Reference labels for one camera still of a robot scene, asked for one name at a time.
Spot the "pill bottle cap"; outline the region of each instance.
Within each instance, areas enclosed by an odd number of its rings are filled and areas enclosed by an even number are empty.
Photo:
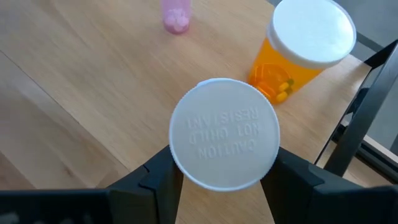
[[[283,0],[272,15],[267,38],[287,60],[321,69],[351,52],[356,29],[348,13],[332,0]]]
[[[229,78],[199,83],[170,120],[170,150],[179,169],[220,192],[262,179],[276,159],[279,139],[277,116],[264,95]]]

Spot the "orange pill bottle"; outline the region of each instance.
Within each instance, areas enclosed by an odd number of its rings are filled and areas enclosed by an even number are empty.
[[[356,29],[332,0],[283,0],[267,26],[248,83],[272,104],[292,93],[353,49]]]

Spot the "wooden table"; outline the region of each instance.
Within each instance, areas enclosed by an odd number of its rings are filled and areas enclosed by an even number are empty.
[[[193,2],[190,30],[159,1],[0,2],[0,186],[104,187],[168,144],[174,106],[199,81],[245,80],[273,7]],[[349,56],[276,106],[282,147],[314,161],[369,67]],[[272,223],[259,184],[221,194],[185,179],[178,223]]]

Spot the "pink container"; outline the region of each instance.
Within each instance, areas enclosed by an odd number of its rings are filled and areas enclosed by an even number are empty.
[[[163,25],[172,34],[182,34],[189,28],[191,0],[161,0]]]

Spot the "yellow pill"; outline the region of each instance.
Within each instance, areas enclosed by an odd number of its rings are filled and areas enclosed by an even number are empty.
[[[282,83],[278,89],[279,91],[285,91],[289,87],[289,84],[287,82]]]
[[[282,93],[279,93],[279,94],[276,96],[276,101],[277,101],[278,103],[283,102],[284,100],[286,100],[287,96],[288,96],[288,94],[287,94],[285,91],[282,92]]]

